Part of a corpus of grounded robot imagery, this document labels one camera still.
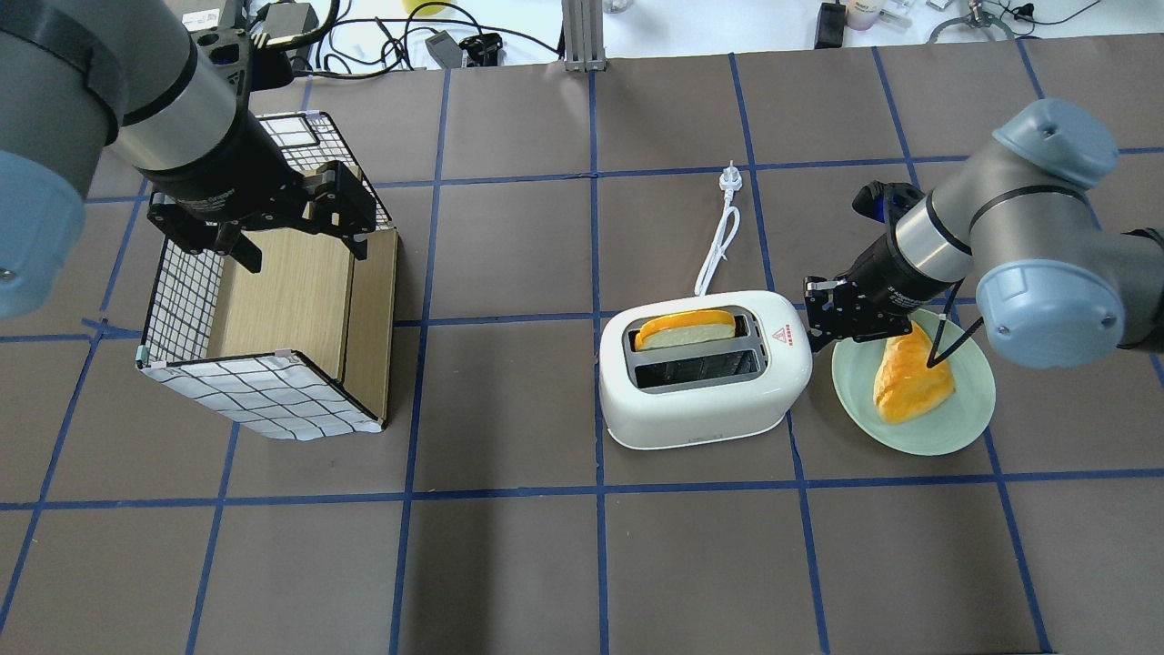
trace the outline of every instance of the metal stand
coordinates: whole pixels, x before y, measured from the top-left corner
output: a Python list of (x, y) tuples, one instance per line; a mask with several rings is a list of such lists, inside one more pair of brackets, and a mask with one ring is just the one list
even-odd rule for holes
[(562, 0), (566, 70), (606, 70), (602, 44), (602, 0)]

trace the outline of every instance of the white cable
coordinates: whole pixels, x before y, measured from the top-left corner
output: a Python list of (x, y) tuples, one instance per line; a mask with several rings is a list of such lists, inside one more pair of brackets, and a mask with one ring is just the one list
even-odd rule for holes
[[(736, 197), (736, 191), (743, 186), (744, 179), (739, 175), (739, 169), (736, 168), (736, 162), (731, 162), (719, 176), (719, 187), (724, 192), (724, 211), (719, 215), (719, 225), (716, 226), (716, 236), (711, 241), (711, 248), (708, 249), (708, 256), (703, 259), (698, 277), (695, 278), (696, 296), (708, 293), (708, 286), (711, 285), (711, 277), (716, 273), (719, 259), (728, 258), (728, 245), (731, 244), (736, 232), (739, 230), (739, 208), (732, 206), (731, 200)], [(732, 219), (731, 230), (728, 229), (729, 218)]]

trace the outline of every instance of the wooden panel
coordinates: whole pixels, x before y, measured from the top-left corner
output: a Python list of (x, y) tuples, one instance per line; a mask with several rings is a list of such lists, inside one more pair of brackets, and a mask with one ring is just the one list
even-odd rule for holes
[(388, 414), (388, 368), (396, 298), (396, 229), (368, 237), (368, 258), (352, 272), (352, 313), (343, 389), (376, 417)]
[(263, 250), (263, 269), (226, 261), (208, 356), (291, 349), (341, 379), (352, 252), (338, 238), (294, 229), (247, 235)]

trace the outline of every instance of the green plate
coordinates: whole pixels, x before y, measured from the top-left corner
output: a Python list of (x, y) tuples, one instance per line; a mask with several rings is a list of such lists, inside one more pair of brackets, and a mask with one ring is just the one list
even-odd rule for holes
[[(936, 313), (917, 309), (910, 318), (934, 339), (938, 326)], [(961, 334), (960, 327), (946, 322), (942, 349)], [(994, 373), (973, 340), (946, 361), (953, 373), (953, 396), (929, 413), (896, 426), (882, 421), (873, 404), (873, 379), (883, 354), (885, 340), (864, 344), (845, 340), (832, 353), (832, 386), (840, 405), (871, 437), (910, 455), (947, 455), (966, 448), (982, 434), (994, 414)]]

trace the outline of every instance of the yellow object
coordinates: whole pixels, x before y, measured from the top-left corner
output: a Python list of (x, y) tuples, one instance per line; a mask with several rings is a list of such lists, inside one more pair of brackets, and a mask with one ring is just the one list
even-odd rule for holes
[(634, 337), (634, 350), (686, 347), (734, 336), (734, 315), (722, 308), (697, 308), (647, 320)]
[(942, 405), (954, 391), (947, 362), (925, 368), (934, 343), (921, 325), (911, 322), (913, 333), (886, 340), (881, 366), (873, 380), (873, 403), (886, 423), (917, 419)]
[[(420, 5), (424, 5), (427, 1), (428, 0), (400, 0), (400, 3), (404, 5), (404, 10), (407, 12), (409, 14), (411, 14), (413, 10), (416, 10), (417, 7), (419, 7)], [(433, 5), (432, 7), (425, 7), (424, 9), (420, 9), (419, 12), (417, 12), (417, 15), (418, 16), (431, 16), (433, 14), (440, 13), (441, 9), (443, 9), (443, 8), (445, 7), (442, 7), (440, 5)]]

